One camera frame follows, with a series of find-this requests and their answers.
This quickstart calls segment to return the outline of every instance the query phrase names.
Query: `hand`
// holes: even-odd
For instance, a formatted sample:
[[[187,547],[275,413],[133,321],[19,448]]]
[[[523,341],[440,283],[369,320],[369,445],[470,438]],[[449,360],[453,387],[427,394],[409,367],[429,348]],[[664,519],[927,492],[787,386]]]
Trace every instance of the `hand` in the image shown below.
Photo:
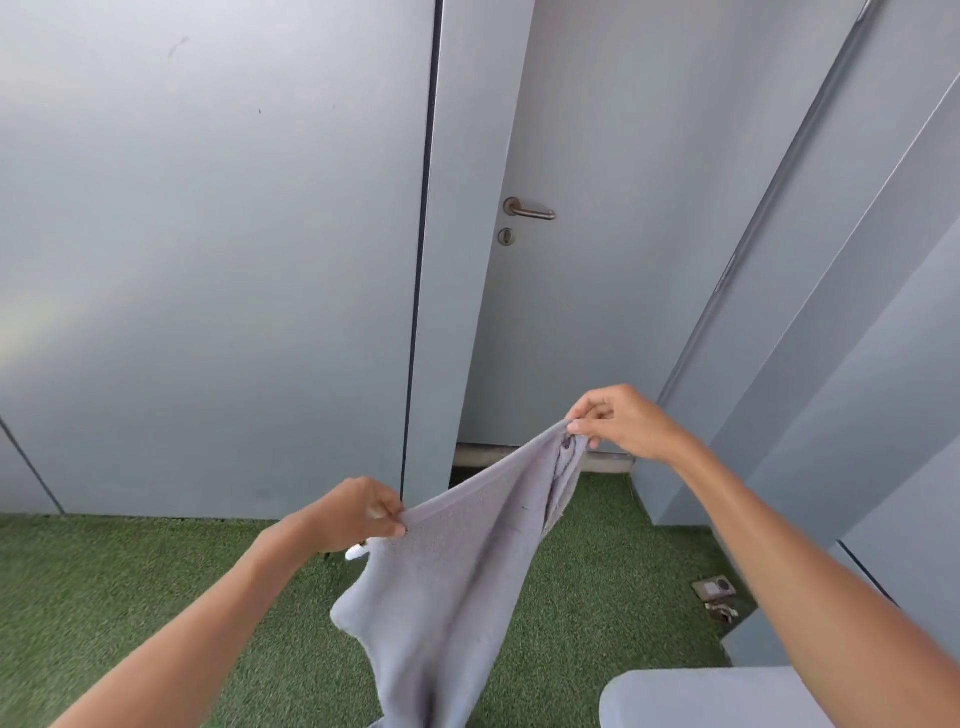
[[[303,526],[300,533],[310,541],[312,553],[327,553],[374,536],[403,536],[402,512],[395,490],[371,477],[353,477],[290,518]]]
[[[567,431],[587,435],[596,448],[610,440],[626,451],[651,460],[673,460],[678,445],[691,435],[663,410],[626,384],[594,389],[580,397],[566,418]]]

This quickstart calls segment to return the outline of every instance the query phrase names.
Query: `artificial grass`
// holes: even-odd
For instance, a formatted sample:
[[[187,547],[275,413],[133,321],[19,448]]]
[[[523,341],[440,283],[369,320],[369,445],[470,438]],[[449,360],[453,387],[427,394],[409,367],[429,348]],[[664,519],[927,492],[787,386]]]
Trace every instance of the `artificial grass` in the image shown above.
[[[266,525],[0,518],[0,725],[52,722]],[[367,726],[380,716],[363,650],[329,617],[362,569],[334,555],[297,574],[207,725]],[[596,725],[600,692],[626,670],[725,666],[722,627],[689,586],[717,573],[742,588],[708,529],[655,528],[625,476],[583,475],[534,560],[470,725]]]

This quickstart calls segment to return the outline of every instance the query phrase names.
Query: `gray towel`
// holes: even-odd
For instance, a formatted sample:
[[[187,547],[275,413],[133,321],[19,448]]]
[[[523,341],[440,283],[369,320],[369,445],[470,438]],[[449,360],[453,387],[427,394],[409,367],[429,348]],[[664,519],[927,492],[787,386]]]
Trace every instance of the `gray towel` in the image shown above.
[[[330,616],[367,650],[383,728],[466,725],[540,541],[573,496],[584,437],[554,425],[456,488],[411,508]]]

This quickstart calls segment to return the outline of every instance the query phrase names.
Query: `metal door handle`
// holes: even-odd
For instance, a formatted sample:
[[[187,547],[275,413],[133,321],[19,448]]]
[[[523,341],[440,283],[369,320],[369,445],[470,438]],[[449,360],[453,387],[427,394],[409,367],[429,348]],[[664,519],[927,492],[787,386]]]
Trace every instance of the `metal door handle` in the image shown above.
[[[508,197],[503,201],[503,211],[511,217],[532,217],[535,220],[557,219],[557,213],[552,209],[548,209],[545,212],[539,212],[534,209],[524,209],[523,205],[520,203],[520,200],[518,200],[516,197]]]

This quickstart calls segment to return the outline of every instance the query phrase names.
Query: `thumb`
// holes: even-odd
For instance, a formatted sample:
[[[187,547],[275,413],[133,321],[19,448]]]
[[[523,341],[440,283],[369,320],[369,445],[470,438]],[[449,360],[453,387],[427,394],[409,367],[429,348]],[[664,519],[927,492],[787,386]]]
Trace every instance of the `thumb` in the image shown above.
[[[611,420],[574,420],[566,426],[566,431],[574,435],[612,439],[613,422]]]
[[[407,527],[393,516],[381,516],[367,521],[370,535],[384,539],[391,539],[395,536],[406,536]]]

